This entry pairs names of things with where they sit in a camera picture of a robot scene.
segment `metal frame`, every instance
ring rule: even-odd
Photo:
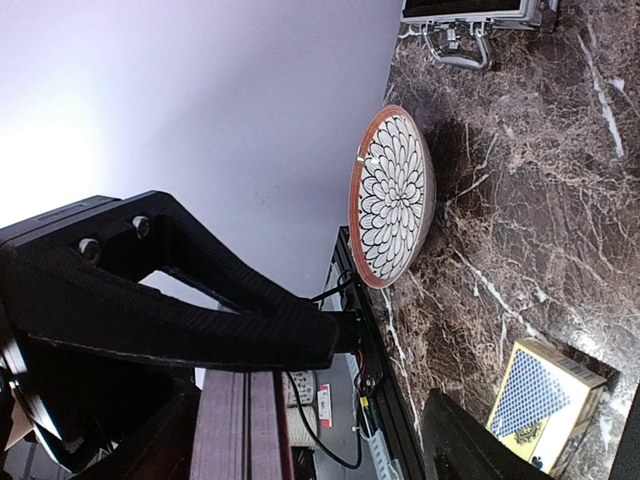
[[[367,365],[367,379],[372,384],[368,397],[379,412],[390,457],[397,460],[405,480],[423,480],[426,473],[422,448],[387,356],[369,294],[357,274],[347,227],[340,228],[332,262],[338,267],[339,275],[353,272],[353,282],[342,293],[342,303],[345,309],[355,310],[361,316],[361,348]]]

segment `decorative plate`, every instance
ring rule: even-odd
[[[367,285],[391,285],[415,260],[435,199],[433,164],[420,130],[402,108],[383,108],[358,149],[349,196],[351,247]]]

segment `brown marble surface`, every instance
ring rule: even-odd
[[[485,422],[529,335],[610,379],[563,477],[596,480],[640,378],[640,7],[561,0],[558,20],[494,32],[485,73],[433,64],[401,28],[385,102],[422,128],[438,205],[389,303],[374,296],[416,425],[433,387]]]

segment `screw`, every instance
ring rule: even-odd
[[[83,238],[78,244],[78,249],[84,259],[92,265],[97,265],[100,261],[102,249],[97,240],[93,238]]]
[[[133,222],[131,223],[133,223],[133,226],[135,227],[136,232],[138,232],[138,238],[140,240],[142,240],[147,235],[149,235],[149,231],[151,230],[151,223],[149,222],[149,219],[147,217],[138,215],[136,218],[133,219]]]

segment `wire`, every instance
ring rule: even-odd
[[[353,387],[358,393],[362,393],[362,376],[364,375],[365,364],[362,350],[358,350],[358,374],[353,379]]]
[[[326,292],[322,292],[320,295],[317,295],[315,297],[313,297],[311,299],[311,302],[316,303],[319,302],[321,300],[324,300],[325,298],[330,297],[331,295],[334,295],[338,292],[341,292],[342,290],[344,290],[346,287],[348,287],[349,285],[351,285],[351,283],[353,282],[353,277],[349,278],[348,280],[345,280],[344,283],[340,283],[340,280],[342,280],[342,277],[344,277],[345,273],[353,273],[352,270],[345,270],[344,272],[342,272],[340,274],[340,276],[338,277],[338,281],[336,282],[338,285],[334,288],[332,288],[331,290],[327,290]]]
[[[337,456],[331,450],[329,450],[325,446],[325,444],[320,441],[318,436],[313,432],[313,429],[311,428],[311,425],[309,425],[309,421],[307,420],[307,417],[305,416],[304,411],[302,409],[302,402],[300,401],[300,392],[298,392],[298,386],[296,385],[296,382],[293,380],[293,377],[291,376],[291,374],[289,372],[286,372],[286,374],[287,374],[287,377],[289,377],[289,381],[291,382],[291,385],[293,386],[293,394],[296,397],[296,404],[298,405],[298,411],[300,412],[300,417],[302,419],[302,423],[304,424],[304,428],[307,429],[307,432],[309,433],[311,438],[313,438],[313,440],[316,442],[318,447],[320,447],[320,450],[322,450],[324,453],[327,454],[329,458],[339,463],[344,468],[348,468],[349,470],[359,469],[360,465],[362,464],[362,441],[360,439],[360,427],[356,427],[356,442],[357,442],[356,463],[351,464],[346,462],[339,456]]]
[[[372,436],[373,436],[373,435],[369,435],[369,436],[365,435],[365,434],[362,432],[362,429],[360,429],[360,438],[362,438],[365,442],[370,441]]]

